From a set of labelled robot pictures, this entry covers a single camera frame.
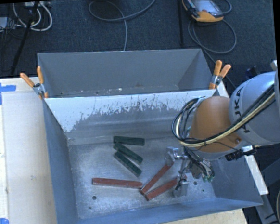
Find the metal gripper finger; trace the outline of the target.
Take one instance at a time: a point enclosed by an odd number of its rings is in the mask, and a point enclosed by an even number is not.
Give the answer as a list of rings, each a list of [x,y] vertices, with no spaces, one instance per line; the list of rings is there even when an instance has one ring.
[[[176,147],[167,147],[166,148],[166,156],[165,163],[167,166],[172,166],[175,160],[179,159],[179,148]]]
[[[188,185],[189,185],[189,181],[183,179],[180,180],[175,189],[173,190],[173,195],[174,197],[181,197],[181,196],[186,196],[187,195],[187,191],[188,191]]]

